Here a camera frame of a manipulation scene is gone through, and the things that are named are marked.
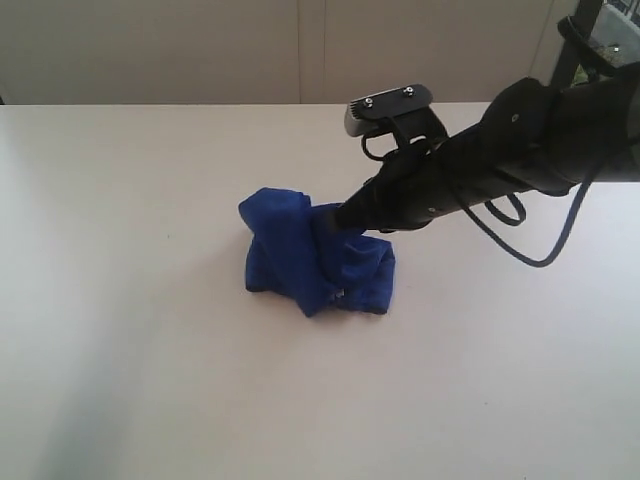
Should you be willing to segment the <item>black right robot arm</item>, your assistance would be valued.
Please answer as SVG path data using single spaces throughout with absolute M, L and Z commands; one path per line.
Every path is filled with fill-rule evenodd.
M 639 68 L 558 90 L 532 78 L 503 90 L 481 119 L 449 134 L 420 84 L 350 103 L 349 135 L 395 148 L 335 213 L 349 229 L 411 231 L 510 194 L 564 195 L 574 186 L 639 178 Z

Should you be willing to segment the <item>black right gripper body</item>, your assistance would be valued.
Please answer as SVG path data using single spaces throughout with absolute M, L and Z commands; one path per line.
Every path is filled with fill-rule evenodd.
M 373 158 L 381 168 L 362 186 L 367 230 L 418 230 L 444 215 L 533 189 L 499 168 L 477 132 L 419 138 Z

